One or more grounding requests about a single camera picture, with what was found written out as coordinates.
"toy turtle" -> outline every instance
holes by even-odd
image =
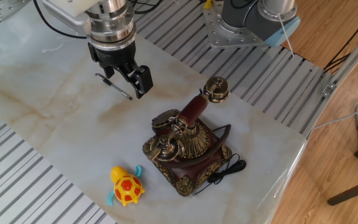
[[[140,175],[142,175],[140,166],[136,166],[135,175],[128,174],[128,171],[120,166],[113,167],[111,169],[111,180],[115,184],[114,190],[107,197],[107,203],[112,206],[114,196],[118,201],[122,202],[124,207],[128,203],[138,203],[140,195],[145,192],[142,183],[138,179]]]

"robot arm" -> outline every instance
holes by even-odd
[[[119,72],[141,98],[152,87],[150,69],[135,62],[134,9],[126,0],[43,0],[51,15],[88,39],[91,58],[107,78]]]
[[[295,0],[224,0],[203,12],[212,47],[227,49],[282,44],[283,27],[290,36],[300,24],[296,10]]]

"vintage telephone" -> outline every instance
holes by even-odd
[[[232,156],[223,144],[231,125],[221,127],[225,130],[219,139],[198,118],[209,102],[220,103],[228,96],[227,81],[212,77],[182,111],[168,110],[152,120],[155,136],[143,145],[143,153],[182,196],[190,195]]]

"white marble table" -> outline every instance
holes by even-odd
[[[0,24],[0,118],[120,224],[270,223],[306,139],[236,96],[210,104],[201,119],[211,128],[232,124],[226,144],[248,165],[196,197],[179,196],[142,145],[151,119],[182,109],[206,79],[143,38],[136,43],[154,87],[129,101],[93,75],[103,71],[85,40],[60,37],[26,6]],[[121,76],[112,81],[134,95]],[[144,168],[139,204],[106,203],[117,165]]]

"black cable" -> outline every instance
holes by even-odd
[[[331,72],[331,74],[334,74],[335,72],[337,72],[339,70],[339,68],[335,69],[333,72]]]
[[[243,8],[249,6],[251,3],[252,3],[252,0],[246,0],[246,3],[245,3],[244,5],[242,5],[242,6],[235,6],[235,5],[233,4],[233,0],[230,0],[231,7],[233,7],[234,9],[243,9]]]
[[[43,22],[45,23],[45,25],[47,25],[49,28],[51,28],[51,30],[55,31],[58,34],[64,35],[66,37],[71,37],[71,38],[76,38],[76,39],[86,39],[86,37],[80,37],[80,36],[76,36],[76,35],[71,35],[71,34],[66,34],[60,30],[57,30],[56,28],[54,28],[53,26],[51,26],[48,21],[44,18],[44,15],[42,15],[41,9],[37,3],[37,0],[34,0],[34,5],[35,8],[38,11],[38,14],[40,14],[41,19],[43,20]]]
[[[343,57],[341,57],[341,58],[336,59],[335,61],[333,61],[333,63],[336,63],[336,62],[338,62],[338,61],[340,61],[340,60],[342,60],[342,59],[347,59],[350,54],[351,54],[351,53],[348,53],[347,55],[345,55],[345,56],[343,56]]]
[[[338,65],[342,64],[343,62],[345,62],[346,59],[347,59],[347,57],[342,58],[342,59],[340,59],[340,60],[337,60],[336,63],[332,64],[330,67],[328,67],[326,70],[324,70],[324,72],[328,72],[328,71],[330,71],[331,69],[337,67]]]
[[[148,10],[144,10],[144,11],[135,11],[135,14],[147,14],[149,12],[152,12],[154,11],[154,9],[156,9],[162,2],[163,0],[158,0],[157,3],[155,3],[155,5],[153,7],[151,7],[150,9]]]
[[[238,159],[232,166],[230,166],[231,159],[234,156],[238,156]],[[243,169],[246,168],[246,166],[247,166],[246,161],[242,160],[242,159],[240,160],[240,155],[233,154],[230,157],[229,162],[227,162],[226,169],[222,170],[222,172],[216,172],[216,173],[212,174],[212,176],[206,180],[209,184],[207,186],[205,186],[203,189],[201,189],[199,192],[193,194],[193,196],[202,192],[205,188],[209,187],[211,184],[216,185],[216,184],[220,183],[223,180],[224,176],[242,171]]]
[[[144,2],[137,2],[137,1],[136,1],[136,4],[143,4],[145,6],[155,6],[153,4],[148,4],[148,3],[144,3]]]
[[[345,49],[346,46],[349,45],[349,43],[351,42],[351,40],[356,36],[356,34],[358,33],[358,28],[357,30],[354,32],[354,34],[351,36],[351,38],[343,45],[343,47],[339,50],[339,52],[333,57],[333,59],[331,59],[331,61],[328,62],[328,64],[324,67],[324,70],[326,70],[328,67],[330,67],[333,63],[335,58],[338,57],[338,55]]]
[[[132,3],[133,3],[133,4],[132,4],[132,7],[135,7],[135,6],[136,6],[136,3],[137,3],[137,0],[130,1],[130,2],[132,2]]]

